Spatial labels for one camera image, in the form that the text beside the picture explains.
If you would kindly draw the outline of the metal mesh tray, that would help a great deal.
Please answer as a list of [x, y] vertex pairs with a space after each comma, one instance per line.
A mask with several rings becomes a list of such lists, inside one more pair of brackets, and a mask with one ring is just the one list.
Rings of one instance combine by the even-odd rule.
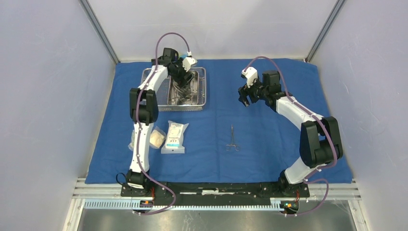
[[161, 84], [157, 84], [154, 87], [156, 100], [158, 104], [158, 111], [160, 112], [182, 112], [182, 111], [201, 111], [206, 104], [206, 70], [203, 67], [192, 67], [190, 71], [197, 71], [199, 74], [199, 93], [198, 93], [198, 104], [192, 106], [170, 106], [167, 105], [167, 95], [169, 90], [170, 75], [163, 78], [163, 72], [166, 67], [159, 65], [158, 71], [154, 74], [153, 78], [157, 79], [160, 77], [162, 79]]

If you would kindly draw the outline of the blue surgical wrap cloth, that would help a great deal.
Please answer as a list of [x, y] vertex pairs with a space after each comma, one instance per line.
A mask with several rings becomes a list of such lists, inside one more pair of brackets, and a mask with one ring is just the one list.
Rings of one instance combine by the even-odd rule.
[[[285, 117], [258, 101], [245, 107], [238, 88], [248, 60], [200, 60], [207, 78], [206, 104], [201, 111], [160, 112], [155, 126], [167, 131], [168, 121], [187, 124], [184, 154], [149, 151], [150, 176], [168, 182], [252, 183], [276, 181], [299, 157], [300, 131]], [[129, 170], [128, 148], [133, 122], [129, 91], [141, 82], [149, 62], [120, 63], [101, 130], [89, 165], [87, 184], [115, 183]], [[231, 125], [239, 151], [226, 150]]]

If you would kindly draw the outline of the steel hemostat forceps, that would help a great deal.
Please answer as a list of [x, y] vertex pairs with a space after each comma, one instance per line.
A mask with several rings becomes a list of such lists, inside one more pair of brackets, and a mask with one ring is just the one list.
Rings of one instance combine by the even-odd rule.
[[227, 151], [230, 151], [230, 150], [239, 151], [240, 150], [240, 146], [238, 144], [236, 144], [236, 142], [235, 142], [234, 126], [233, 125], [231, 125], [230, 143], [226, 145], [226, 150]]

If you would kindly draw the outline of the beige gauze packet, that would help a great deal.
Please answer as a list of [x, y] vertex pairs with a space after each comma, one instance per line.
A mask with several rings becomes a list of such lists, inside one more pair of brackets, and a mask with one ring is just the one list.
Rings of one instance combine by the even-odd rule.
[[150, 135], [149, 143], [150, 147], [153, 149], [159, 149], [163, 146], [166, 140], [166, 133], [156, 126]]

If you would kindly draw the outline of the white sterile packet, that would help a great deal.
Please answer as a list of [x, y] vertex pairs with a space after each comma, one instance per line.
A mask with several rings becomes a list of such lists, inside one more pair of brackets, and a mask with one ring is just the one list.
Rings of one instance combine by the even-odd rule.
[[174, 121], [168, 121], [168, 132], [166, 135], [165, 143], [161, 149], [161, 154], [184, 154], [185, 147], [184, 132], [187, 129], [189, 123], [181, 124]]

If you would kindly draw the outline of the green sterile packet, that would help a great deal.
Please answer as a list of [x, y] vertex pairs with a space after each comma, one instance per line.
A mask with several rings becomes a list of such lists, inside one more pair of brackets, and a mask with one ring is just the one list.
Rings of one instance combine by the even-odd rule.
[[128, 144], [128, 148], [133, 151], [134, 150], [134, 142], [135, 142], [135, 131], [133, 130], [131, 133], [130, 142]]

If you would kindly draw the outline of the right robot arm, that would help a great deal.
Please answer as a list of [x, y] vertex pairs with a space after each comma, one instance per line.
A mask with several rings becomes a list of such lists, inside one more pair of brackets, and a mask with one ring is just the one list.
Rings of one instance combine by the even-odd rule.
[[242, 70], [246, 84], [238, 89], [244, 106], [263, 100], [277, 114], [300, 130], [299, 158], [279, 177], [278, 191], [291, 196], [297, 185], [307, 183], [316, 172], [334, 167], [343, 157], [339, 125], [333, 116], [314, 113], [292, 96], [279, 71], [266, 71], [259, 77], [253, 67]]

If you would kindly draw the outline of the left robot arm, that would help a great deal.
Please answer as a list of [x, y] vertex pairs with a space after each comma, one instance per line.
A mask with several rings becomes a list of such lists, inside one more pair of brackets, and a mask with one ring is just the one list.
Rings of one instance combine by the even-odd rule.
[[153, 125], [158, 119], [159, 108], [157, 91], [168, 77], [184, 81], [185, 76], [197, 61], [191, 51], [186, 57], [180, 57], [172, 48], [164, 48], [163, 54], [152, 61], [151, 71], [146, 79], [129, 92], [130, 117], [134, 122], [133, 157], [126, 174], [126, 184], [139, 196], [151, 191], [148, 178], [150, 136]]

